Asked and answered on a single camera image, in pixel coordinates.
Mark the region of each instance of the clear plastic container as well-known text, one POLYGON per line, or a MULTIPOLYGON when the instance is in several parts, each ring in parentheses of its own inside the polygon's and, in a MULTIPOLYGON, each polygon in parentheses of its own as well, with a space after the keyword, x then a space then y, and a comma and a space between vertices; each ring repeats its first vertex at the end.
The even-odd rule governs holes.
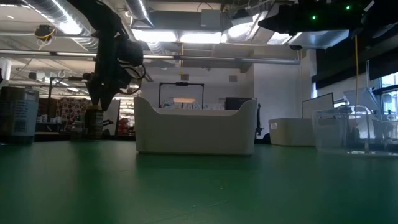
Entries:
POLYGON ((364 106, 317 111, 312 118, 317 150, 398 158, 398 116, 373 115, 364 106))

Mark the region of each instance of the overhead structure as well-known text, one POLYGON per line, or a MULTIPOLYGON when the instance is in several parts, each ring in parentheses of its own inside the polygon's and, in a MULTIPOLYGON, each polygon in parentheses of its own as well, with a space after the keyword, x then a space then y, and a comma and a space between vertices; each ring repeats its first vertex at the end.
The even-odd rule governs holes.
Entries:
MULTIPOLYGON (((89 24, 83 24, 76 15, 76 9, 62 0, 23 0, 29 7, 51 22, 64 34, 90 36, 95 30, 89 24)), ((72 38, 87 51, 95 51, 98 40, 95 38, 72 38)))

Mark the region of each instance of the window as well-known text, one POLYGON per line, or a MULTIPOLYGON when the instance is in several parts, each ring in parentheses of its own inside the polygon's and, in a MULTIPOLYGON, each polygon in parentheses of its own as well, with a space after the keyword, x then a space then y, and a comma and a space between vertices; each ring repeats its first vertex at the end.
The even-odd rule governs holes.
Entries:
MULTIPOLYGON (((385 77, 381 77, 381 87, 398 85, 398 72, 385 77)), ((382 94, 383 113, 397 114, 398 111, 398 91, 391 90, 382 94)))
POLYGON ((381 88, 398 85, 398 72, 381 77, 381 88))

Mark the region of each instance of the yellow cable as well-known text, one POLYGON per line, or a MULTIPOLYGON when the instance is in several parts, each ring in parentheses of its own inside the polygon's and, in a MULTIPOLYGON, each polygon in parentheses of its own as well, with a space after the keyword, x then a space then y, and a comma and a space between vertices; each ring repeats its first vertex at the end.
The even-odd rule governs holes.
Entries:
POLYGON ((36 36, 37 38, 39 38, 39 39, 42 39, 42 38, 50 37, 54 32, 55 32, 55 29, 52 30, 51 34, 47 34, 47 35, 44 35, 44 36, 37 36, 37 35, 35 35, 35 36, 36 36))
POLYGON ((44 47, 45 45, 41 45, 40 47, 39 47, 39 50, 42 50, 42 48, 44 47))
POLYGON ((358 105, 358 79, 359 79, 359 63, 358 63, 358 38, 355 35, 355 65, 356 65, 356 87, 355 87, 355 108, 358 105))

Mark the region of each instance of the ceiling beam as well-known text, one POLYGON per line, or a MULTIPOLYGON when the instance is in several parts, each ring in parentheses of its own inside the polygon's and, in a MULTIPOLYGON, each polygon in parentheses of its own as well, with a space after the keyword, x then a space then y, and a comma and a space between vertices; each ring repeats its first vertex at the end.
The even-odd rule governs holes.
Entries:
MULTIPOLYGON (((202 3, 203 1, 201 0, 151 0, 151 2, 197 2, 197 3, 202 3)), ((204 1, 205 3, 218 3, 218 4, 236 4, 238 1, 237 0, 207 0, 204 1)), ((242 4, 247 4, 249 1, 248 0, 240 0, 239 5, 242 4)))

